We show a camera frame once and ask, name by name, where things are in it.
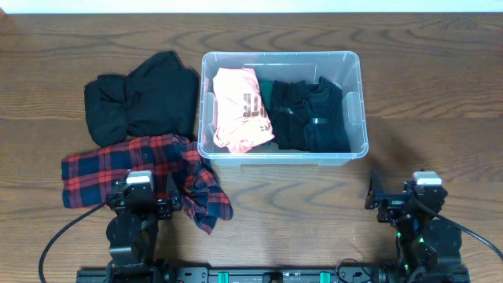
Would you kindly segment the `green garment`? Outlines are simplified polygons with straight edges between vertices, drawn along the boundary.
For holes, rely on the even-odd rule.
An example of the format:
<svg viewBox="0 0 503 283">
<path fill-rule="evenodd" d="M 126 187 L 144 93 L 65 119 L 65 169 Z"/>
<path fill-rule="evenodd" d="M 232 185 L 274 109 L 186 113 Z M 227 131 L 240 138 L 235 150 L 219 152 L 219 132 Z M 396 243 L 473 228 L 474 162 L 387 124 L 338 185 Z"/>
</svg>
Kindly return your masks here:
<svg viewBox="0 0 503 283">
<path fill-rule="evenodd" d="M 267 111 L 271 110 L 271 98 L 272 98 L 272 90 L 274 83 L 273 82 L 260 82 L 259 89 L 262 97 L 263 104 Z"/>
</svg>

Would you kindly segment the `pink printed t-shirt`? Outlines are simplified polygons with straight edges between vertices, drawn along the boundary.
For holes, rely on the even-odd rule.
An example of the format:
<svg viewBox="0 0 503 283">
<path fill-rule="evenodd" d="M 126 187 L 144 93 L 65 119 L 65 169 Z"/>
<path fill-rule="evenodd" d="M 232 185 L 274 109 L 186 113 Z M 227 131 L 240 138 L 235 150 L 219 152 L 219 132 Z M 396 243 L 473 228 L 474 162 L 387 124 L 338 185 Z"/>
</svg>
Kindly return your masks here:
<svg viewBox="0 0 503 283">
<path fill-rule="evenodd" d="M 274 139 L 270 118 L 252 68 L 220 68 L 213 78 L 217 102 L 213 142 L 230 153 L 246 153 Z"/>
</svg>

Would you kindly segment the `red plaid flannel shirt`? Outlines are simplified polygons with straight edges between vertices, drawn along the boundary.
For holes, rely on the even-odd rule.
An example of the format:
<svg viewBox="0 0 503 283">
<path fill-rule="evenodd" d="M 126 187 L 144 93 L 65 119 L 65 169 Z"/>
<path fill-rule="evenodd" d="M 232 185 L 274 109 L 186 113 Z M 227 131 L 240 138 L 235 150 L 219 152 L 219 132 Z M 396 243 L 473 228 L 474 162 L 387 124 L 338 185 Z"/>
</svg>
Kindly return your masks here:
<svg viewBox="0 0 503 283">
<path fill-rule="evenodd" d="M 210 161 L 198 153 L 195 141 L 176 134 L 135 138 L 69 156 L 61 161 L 61 170 L 66 208 L 102 203 L 128 171 L 150 171 L 156 197 L 173 197 L 167 188 L 172 177 L 182 210 L 206 233 L 212 232 L 218 219 L 233 217 L 230 199 Z"/>
</svg>

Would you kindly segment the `dark teal garment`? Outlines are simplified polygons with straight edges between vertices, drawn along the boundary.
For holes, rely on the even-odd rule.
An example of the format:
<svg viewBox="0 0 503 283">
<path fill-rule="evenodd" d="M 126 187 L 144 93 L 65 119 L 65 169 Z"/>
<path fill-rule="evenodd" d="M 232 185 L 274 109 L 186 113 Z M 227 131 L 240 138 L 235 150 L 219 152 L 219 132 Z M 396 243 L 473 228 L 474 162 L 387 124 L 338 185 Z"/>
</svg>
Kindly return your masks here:
<svg viewBox="0 0 503 283">
<path fill-rule="evenodd" d="M 305 126 L 307 148 L 312 153 L 349 153 L 351 146 L 343 121 L 343 92 L 334 83 L 320 77 L 310 91 Z"/>
</svg>

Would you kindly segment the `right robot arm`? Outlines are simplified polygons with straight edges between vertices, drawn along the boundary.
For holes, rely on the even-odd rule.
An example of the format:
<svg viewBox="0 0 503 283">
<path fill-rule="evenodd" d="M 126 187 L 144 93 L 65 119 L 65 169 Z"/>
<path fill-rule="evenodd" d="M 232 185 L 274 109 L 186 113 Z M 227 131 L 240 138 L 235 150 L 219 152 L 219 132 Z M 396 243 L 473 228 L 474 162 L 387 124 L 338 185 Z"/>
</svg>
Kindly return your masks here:
<svg viewBox="0 0 503 283">
<path fill-rule="evenodd" d="M 434 171 L 415 172 L 400 193 L 387 190 L 377 171 L 371 171 L 365 209 L 376 209 L 377 221 L 395 228 L 398 275 L 416 270 L 445 274 L 449 266 L 461 264 L 460 230 L 435 217 L 447 195 Z"/>
</svg>

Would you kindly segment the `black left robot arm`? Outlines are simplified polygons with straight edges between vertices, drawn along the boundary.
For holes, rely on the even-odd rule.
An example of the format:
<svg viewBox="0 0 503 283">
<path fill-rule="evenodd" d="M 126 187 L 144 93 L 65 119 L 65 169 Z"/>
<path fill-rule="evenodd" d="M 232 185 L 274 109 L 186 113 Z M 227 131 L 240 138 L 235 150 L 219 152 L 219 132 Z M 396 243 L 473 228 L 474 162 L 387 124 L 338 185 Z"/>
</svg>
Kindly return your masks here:
<svg viewBox="0 0 503 283">
<path fill-rule="evenodd" d="M 112 188 L 106 204 L 116 213 L 108 224 L 113 266 L 133 267 L 154 264 L 160 220 L 170 219 L 182 209 L 180 193 L 168 174 L 164 179 L 167 197 L 156 195 L 151 171 L 128 171 Z"/>
</svg>

